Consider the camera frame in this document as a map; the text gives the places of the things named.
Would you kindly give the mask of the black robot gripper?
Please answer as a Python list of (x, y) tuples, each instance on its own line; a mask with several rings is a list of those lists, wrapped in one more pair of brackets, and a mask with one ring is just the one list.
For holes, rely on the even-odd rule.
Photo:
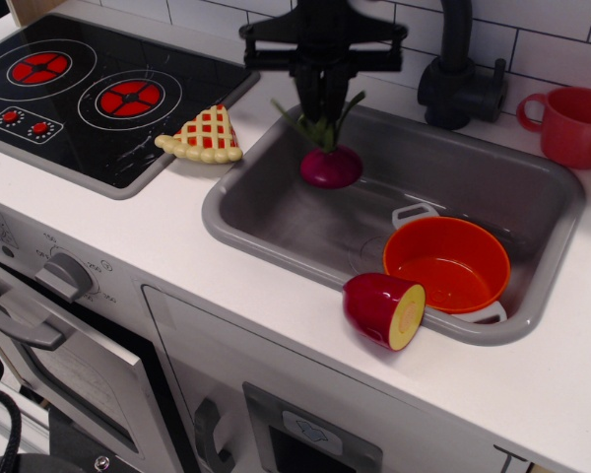
[[(347, 1), (298, 1), (287, 14), (239, 29), (245, 65), (295, 73), (301, 110), (312, 122), (323, 111), (336, 122), (349, 88), (346, 71), (324, 76), (322, 71), (343, 66), (353, 75), (398, 71), (407, 35), (405, 26), (362, 14)], [(296, 72), (299, 67), (316, 71)]]

